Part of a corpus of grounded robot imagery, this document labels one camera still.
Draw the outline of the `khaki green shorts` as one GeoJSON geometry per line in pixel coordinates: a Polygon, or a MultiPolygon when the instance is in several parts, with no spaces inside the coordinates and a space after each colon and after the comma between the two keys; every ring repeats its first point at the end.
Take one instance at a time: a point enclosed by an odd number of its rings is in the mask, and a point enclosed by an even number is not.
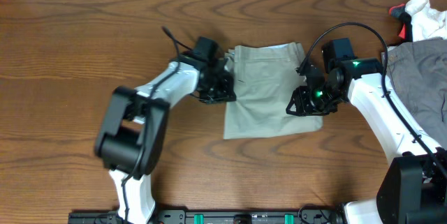
{"type": "Polygon", "coordinates": [[[236,101],[226,103],[223,138],[278,137],[321,129],[320,116],[286,113],[293,91],[305,84],[295,69],[305,57],[300,43],[268,47],[238,45],[225,53],[236,101]]]}

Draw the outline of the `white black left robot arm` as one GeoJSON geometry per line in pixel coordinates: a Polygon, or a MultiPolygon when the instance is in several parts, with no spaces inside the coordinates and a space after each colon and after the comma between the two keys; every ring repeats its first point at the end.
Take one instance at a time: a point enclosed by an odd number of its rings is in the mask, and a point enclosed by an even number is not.
{"type": "Polygon", "coordinates": [[[170,110],[184,97],[203,91],[204,103],[231,86],[228,57],[206,62],[179,55],[151,82],[130,89],[117,87],[96,137],[94,153],[115,183],[121,223],[148,223],[156,203],[151,173],[160,158],[170,110]]]}

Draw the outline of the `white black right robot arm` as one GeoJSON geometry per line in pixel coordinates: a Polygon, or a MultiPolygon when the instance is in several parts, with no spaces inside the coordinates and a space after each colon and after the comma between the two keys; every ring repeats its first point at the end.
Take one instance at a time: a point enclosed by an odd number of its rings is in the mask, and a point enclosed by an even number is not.
{"type": "Polygon", "coordinates": [[[389,168],[376,197],[345,203],[315,223],[445,223],[446,150],[424,133],[393,91],[378,59],[359,59],[349,39],[322,47],[324,68],[305,59],[297,68],[306,84],[294,90],[286,113],[325,116],[340,103],[358,109],[379,141],[389,168]]]}

